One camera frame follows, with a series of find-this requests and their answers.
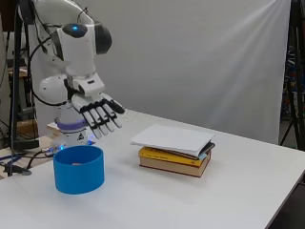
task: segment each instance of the white book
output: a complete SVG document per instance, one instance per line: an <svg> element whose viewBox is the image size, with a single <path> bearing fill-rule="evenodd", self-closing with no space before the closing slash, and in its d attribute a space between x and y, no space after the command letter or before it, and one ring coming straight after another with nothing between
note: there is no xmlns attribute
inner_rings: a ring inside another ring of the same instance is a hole
<svg viewBox="0 0 305 229"><path fill-rule="evenodd" d="M211 141L214 134L177 127L152 125L132 139L132 145L177 151L198 156L201 149Z"/></svg>

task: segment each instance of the stack of books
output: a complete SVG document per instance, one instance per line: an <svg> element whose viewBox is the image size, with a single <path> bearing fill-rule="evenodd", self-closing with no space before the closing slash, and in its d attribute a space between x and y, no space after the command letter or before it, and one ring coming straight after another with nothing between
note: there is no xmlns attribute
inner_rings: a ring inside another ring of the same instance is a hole
<svg viewBox="0 0 305 229"><path fill-rule="evenodd" d="M201 177L211 160L213 136L154 125L134 137L132 144L143 146L139 151L142 167Z"/></svg>

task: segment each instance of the white backdrop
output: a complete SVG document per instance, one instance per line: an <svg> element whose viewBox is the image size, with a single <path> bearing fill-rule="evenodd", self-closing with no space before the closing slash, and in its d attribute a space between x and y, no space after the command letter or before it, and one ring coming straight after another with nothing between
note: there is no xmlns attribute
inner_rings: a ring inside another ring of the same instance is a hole
<svg viewBox="0 0 305 229"><path fill-rule="evenodd" d="M124 106L277 143L289 0L77 2L112 32L96 66Z"/></svg>

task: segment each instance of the blue container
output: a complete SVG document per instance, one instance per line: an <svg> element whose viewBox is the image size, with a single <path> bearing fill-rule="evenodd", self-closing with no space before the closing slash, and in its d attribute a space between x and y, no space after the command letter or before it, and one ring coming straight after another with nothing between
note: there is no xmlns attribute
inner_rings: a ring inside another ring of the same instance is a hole
<svg viewBox="0 0 305 229"><path fill-rule="evenodd" d="M65 194L84 194L104 183L103 151L94 146L74 146L53 158L55 186Z"/></svg>

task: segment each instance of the robot finger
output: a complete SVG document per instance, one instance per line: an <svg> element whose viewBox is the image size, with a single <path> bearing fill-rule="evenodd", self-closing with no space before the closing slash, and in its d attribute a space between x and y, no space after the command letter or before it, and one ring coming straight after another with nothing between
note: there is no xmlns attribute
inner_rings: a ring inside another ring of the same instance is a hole
<svg viewBox="0 0 305 229"><path fill-rule="evenodd" d="M89 127L90 127L90 129L92 129L95 137L97 139L100 139L102 137L102 134L100 133L99 129L97 128L96 123L95 123L94 119L92 118L92 115L89 112L84 112L83 116L87 120Z"/></svg>
<svg viewBox="0 0 305 229"><path fill-rule="evenodd" d="M109 95L102 93L101 96L106 100L106 102L114 112L120 115L125 113L125 109L123 108L123 106L119 104L117 101L115 101L113 98L111 98Z"/></svg>
<svg viewBox="0 0 305 229"><path fill-rule="evenodd" d="M108 130L110 132L113 132L114 131L114 125L113 125L113 123L111 123L110 117L104 112L104 110L101 107L97 107L96 111L99 113L99 115L105 121Z"/></svg>
<svg viewBox="0 0 305 229"><path fill-rule="evenodd" d="M91 109L90 114L94 118L94 120L97 123L97 126L98 126L99 130L102 132L102 134L107 135L109 132L105 125L106 122L102 120L102 117L98 114L98 112L95 109Z"/></svg>
<svg viewBox="0 0 305 229"><path fill-rule="evenodd" d="M120 117L118 117L113 109L108 105L108 103L105 103L103 105L103 110L107 113L108 117L112 120L112 122L118 127L122 127L122 120Z"/></svg>

